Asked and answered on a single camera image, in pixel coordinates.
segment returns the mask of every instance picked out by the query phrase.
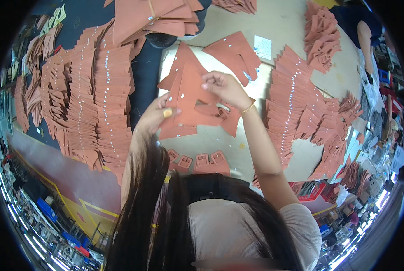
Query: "paper label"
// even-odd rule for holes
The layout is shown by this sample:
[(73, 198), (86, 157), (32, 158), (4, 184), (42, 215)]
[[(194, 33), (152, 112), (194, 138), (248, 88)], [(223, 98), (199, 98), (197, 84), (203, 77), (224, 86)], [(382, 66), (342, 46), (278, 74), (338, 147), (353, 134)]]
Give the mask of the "paper label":
[(252, 81), (252, 78), (250, 77), (250, 75), (248, 75), (248, 74), (247, 74), (246, 72), (244, 72), (244, 71), (243, 71), (243, 73), (244, 73), (244, 75), (246, 76), (246, 78), (249, 80), (249, 84), (256, 84), (255, 81), (257, 80), (257, 78), (256, 78), (255, 81)]
[(271, 60), (271, 40), (255, 35), (253, 51), (258, 57)]

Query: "black table surface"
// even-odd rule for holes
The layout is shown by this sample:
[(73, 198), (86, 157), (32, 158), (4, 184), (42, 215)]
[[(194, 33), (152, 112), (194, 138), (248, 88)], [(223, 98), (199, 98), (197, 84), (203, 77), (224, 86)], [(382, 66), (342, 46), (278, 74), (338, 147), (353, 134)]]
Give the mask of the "black table surface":
[[(65, 4), (66, 18), (62, 21), (63, 27), (56, 38), (55, 48), (59, 45), (62, 45), (64, 49), (74, 48), (84, 29), (106, 24), (114, 17), (114, 2), (103, 8), (104, 0), (64, 0), (62, 2), (57, 0), (42, 0), (37, 3), (31, 14), (52, 15), (54, 10), (63, 4)], [(157, 82), (161, 51), (161, 49), (156, 49), (149, 43), (145, 43), (142, 51), (131, 64), (135, 85), (135, 92), (129, 96), (131, 102), (129, 116), (132, 129), (146, 108), (158, 96)], [(27, 84), (30, 83), (30, 79), (31, 76), (28, 77)], [(30, 114), (29, 123), (30, 127), (27, 135), (46, 145), (60, 149), (57, 140), (53, 140), (48, 133), (47, 123), (44, 119), (42, 119), (39, 127), (35, 127)], [(38, 133), (37, 129), (43, 129), (43, 137)]]

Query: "long dark hair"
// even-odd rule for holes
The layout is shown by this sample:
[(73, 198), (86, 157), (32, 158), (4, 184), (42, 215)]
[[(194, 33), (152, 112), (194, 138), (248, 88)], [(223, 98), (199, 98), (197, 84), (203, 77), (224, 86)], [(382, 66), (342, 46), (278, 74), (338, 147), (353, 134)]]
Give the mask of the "long dark hair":
[[(174, 174), (165, 189), (169, 157), (166, 149), (156, 146), (155, 138), (145, 142), (145, 152), (131, 154), (129, 159), (128, 200), (107, 250), (105, 271), (195, 270), (191, 266), (196, 259), (186, 182)], [(263, 238), (246, 225), (259, 244), (260, 257), (280, 261), (285, 270), (302, 270), (291, 234), (279, 213), (248, 187), (237, 182), (231, 187), (239, 200), (247, 203), (246, 210), (262, 233)]]

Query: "red plastic basket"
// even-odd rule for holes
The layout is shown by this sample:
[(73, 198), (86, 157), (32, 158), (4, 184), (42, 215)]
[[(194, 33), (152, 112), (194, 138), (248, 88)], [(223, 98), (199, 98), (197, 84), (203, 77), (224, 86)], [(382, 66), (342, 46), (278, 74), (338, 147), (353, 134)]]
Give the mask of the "red plastic basket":
[(326, 190), (329, 189), (329, 191), (326, 191), (324, 193), (321, 194), (321, 197), (325, 200), (325, 202), (329, 202), (329, 199), (331, 198), (331, 196), (333, 195), (333, 189), (335, 187), (339, 186), (339, 182), (338, 183), (334, 183), (334, 184), (329, 184), (328, 187), (326, 187)]
[(325, 186), (326, 186), (325, 183), (321, 183), (319, 187), (315, 187), (315, 189), (313, 189), (309, 198), (307, 196), (300, 196), (298, 197), (298, 200), (300, 202), (314, 201), (322, 193), (322, 190), (324, 189)]

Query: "beige table surface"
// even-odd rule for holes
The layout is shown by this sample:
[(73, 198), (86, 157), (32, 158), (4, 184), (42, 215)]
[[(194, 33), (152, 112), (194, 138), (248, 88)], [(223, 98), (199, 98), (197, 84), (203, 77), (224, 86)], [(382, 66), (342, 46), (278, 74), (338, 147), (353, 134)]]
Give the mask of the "beige table surface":
[[(306, 2), (304, 0), (258, 0), (257, 4), (258, 11), (256, 15), (246, 13), (232, 14), (216, 6), (208, 8), (205, 29), (193, 40), (185, 41), (190, 45), (206, 70), (232, 73), (229, 68), (215, 58), (202, 52), (202, 49), (204, 46), (236, 31), (242, 31), (252, 47), (254, 35), (272, 40), (271, 54), (273, 58), (276, 57), (276, 54), (280, 54), (287, 44), (300, 57), (306, 59), (306, 54), (303, 51), (304, 25), (306, 23), (303, 14), (307, 9)], [(333, 67), (329, 72), (323, 75), (318, 71), (314, 71), (311, 81), (319, 88), (326, 89), (329, 95), (338, 97), (341, 100), (347, 95), (348, 90), (354, 95), (361, 92), (359, 91), (360, 75), (357, 71), (357, 65), (359, 65), (357, 48), (340, 27), (339, 30), (341, 32), (340, 44), (342, 51), (334, 55)], [(169, 74), (177, 47), (178, 45), (175, 44), (163, 50), (160, 80)], [(261, 61), (263, 63), (259, 67), (258, 79), (250, 82), (244, 88), (250, 97), (256, 99), (255, 106), (259, 112), (265, 110), (264, 104), (271, 83), (271, 70), (274, 65), (273, 60), (261, 58)], [(159, 95), (166, 92), (160, 89)], [(242, 119), (238, 123), (236, 138), (231, 137), (220, 126), (199, 125), (197, 135), (165, 139), (160, 143), (167, 150), (173, 148), (178, 154), (187, 155), (193, 159), (197, 154), (211, 154), (221, 150), (229, 163), (232, 177), (248, 182), (253, 181), (253, 163)], [(294, 155), (285, 170), (288, 181), (307, 180), (313, 169), (318, 165), (322, 150), (323, 146), (316, 146), (310, 143), (309, 140), (299, 139), (294, 141), (292, 145)]]

